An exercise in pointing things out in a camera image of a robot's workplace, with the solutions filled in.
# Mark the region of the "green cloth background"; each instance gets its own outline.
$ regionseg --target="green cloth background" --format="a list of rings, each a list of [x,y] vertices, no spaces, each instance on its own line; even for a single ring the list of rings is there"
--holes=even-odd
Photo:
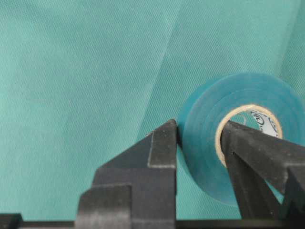
[[[305,1],[1,0],[0,212],[75,219],[97,167],[239,72],[305,99]],[[180,150],[177,179],[177,218],[240,217]]]

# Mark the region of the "teal fabric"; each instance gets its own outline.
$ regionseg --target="teal fabric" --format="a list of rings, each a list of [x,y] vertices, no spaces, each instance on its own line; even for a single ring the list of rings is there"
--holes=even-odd
[[[0,1],[0,212],[75,219],[95,169],[215,77],[275,75],[305,99],[300,0]],[[238,218],[178,151],[177,218]]]

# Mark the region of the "tape roll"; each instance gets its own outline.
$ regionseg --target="tape roll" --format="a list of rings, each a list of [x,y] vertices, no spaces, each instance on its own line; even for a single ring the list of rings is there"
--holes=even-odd
[[[225,123],[243,111],[251,113],[264,133],[300,145],[305,143],[305,107],[280,79],[261,73],[240,73],[199,87],[178,117],[183,154],[198,186],[231,206],[237,203],[222,158],[220,134]]]

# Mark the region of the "blue tape roll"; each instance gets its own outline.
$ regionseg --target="blue tape roll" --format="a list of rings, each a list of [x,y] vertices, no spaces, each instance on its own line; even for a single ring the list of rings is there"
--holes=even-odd
[[[293,89],[280,79],[260,73],[240,73],[209,81],[185,102],[178,128],[186,163],[198,186],[209,196],[236,206],[226,168],[215,152],[215,133],[235,108],[255,104],[272,112],[283,139],[305,143],[305,107]]]

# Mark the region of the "tape core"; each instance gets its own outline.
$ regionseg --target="tape core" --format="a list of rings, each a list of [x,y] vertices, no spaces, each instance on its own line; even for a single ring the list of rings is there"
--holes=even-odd
[[[282,127],[279,123],[279,121],[277,120],[277,118],[275,117],[275,115],[269,111],[268,109],[262,107],[262,106],[258,106],[255,104],[247,104],[247,105],[243,105],[240,107],[237,107],[235,109],[233,109],[232,111],[230,111],[220,122],[220,124],[217,127],[216,130],[216,135],[215,135],[215,149],[216,149],[216,154],[219,158],[219,160],[221,161],[222,165],[226,167],[225,164],[225,159],[224,159],[224,154],[221,150],[221,143],[220,143],[220,137],[221,137],[221,133],[224,129],[224,125],[235,115],[241,113],[241,112],[245,112],[245,111],[249,111],[251,112],[252,116],[254,119],[256,119],[256,122],[260,125],[260,130],[268,135],[273,135],[276,136],[280,139],[283,138],[283,131],[282,131]],[[263,120],[264,118],[267,118],[270,121],[270,125],[273,127],[273,131],[270,131],[270,128],[265,128],[261,125],[261,123],[259,122],[260,120]]]

